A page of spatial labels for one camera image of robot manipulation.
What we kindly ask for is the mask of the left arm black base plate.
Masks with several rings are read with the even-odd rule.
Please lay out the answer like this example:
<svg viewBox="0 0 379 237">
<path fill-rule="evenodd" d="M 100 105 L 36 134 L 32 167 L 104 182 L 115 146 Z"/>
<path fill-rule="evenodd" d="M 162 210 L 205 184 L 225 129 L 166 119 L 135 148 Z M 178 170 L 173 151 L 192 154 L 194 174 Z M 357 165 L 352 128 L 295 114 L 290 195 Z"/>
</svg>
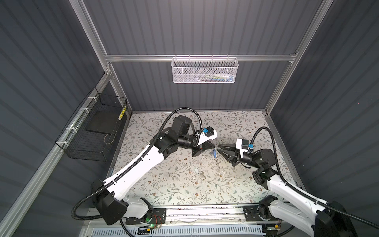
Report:
<svg viewBox="0 0 379 237">
<path fill-rule="evenodd" d="M 141 218 L 126 218 L 126 225 L 142 225 L 142 224 L 164 224 L 166 221 L 166 208 L 152 208 Z"/>
</svg>

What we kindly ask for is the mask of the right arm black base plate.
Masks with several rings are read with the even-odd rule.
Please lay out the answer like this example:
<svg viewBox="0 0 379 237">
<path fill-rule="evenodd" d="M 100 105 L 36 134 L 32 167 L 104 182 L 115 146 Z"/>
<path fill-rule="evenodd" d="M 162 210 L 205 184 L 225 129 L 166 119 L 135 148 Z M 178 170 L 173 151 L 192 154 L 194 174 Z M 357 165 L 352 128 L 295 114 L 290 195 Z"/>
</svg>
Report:
<svg viewBox="0 0 379 237">
<path fill-rule="evenodd" d="M 280 221 L 271 215 L 267 207 L 261 205 L 245 205 L 242 210 L 246 221 Z"/>
</svg>

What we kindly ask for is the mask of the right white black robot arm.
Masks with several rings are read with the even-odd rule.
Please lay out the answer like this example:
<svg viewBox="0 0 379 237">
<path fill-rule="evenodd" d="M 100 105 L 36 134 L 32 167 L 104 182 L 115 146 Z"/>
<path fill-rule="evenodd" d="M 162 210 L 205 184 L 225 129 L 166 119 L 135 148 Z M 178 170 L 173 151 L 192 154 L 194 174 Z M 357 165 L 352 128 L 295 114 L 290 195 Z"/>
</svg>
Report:
<svg viewBox="0 0 379 237">
<path fill-rule="evenodd" d="M 270 195 L 259 202 L 260 218 L 271 217 L 281 219 L 300 229 L 310 237 L 356 237 L 357 232 L 350 219 L 342 214 L 344 207 L 333 202 L 330 208 L 322 199 L 310 195 L 280 177 L 272 167 L 277 157 L 271 149 L 253 151 L 251 144 L 219 145 L 217 150 L 226 160 L 236 166 L 242 164 L 254 167 L 252 173 L 257 184 L 283 197 L 282 202 Z"/>
</svg>

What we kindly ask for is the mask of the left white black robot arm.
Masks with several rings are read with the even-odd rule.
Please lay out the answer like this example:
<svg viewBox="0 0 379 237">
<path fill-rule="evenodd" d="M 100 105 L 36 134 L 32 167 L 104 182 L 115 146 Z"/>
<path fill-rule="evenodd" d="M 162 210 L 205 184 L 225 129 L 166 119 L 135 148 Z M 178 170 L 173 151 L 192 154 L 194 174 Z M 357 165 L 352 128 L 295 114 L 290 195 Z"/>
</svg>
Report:
<svg viewBox="0 0 379 237">
<path fill-rule="evenodd" d="M 192 126 L 189 117 L 175 117 L 172 126 L 164 128 L 153 137 L 153 147 L 146 147 L 128 165 L 104 180 L 108 187 L 95 195 L 92 201 L 107 225 L 112 225 L 122 218 L 135 218 L 142 223 L 148 223 L 154 214 L 154 208 L 143 197 L 127 197 L 132 186 L 178 148 L 190 149 L 193 157 L 214 149 L 212 140 L 217 138 L 217 131 L 209 126 L 189 134 Z"/>
</svg>

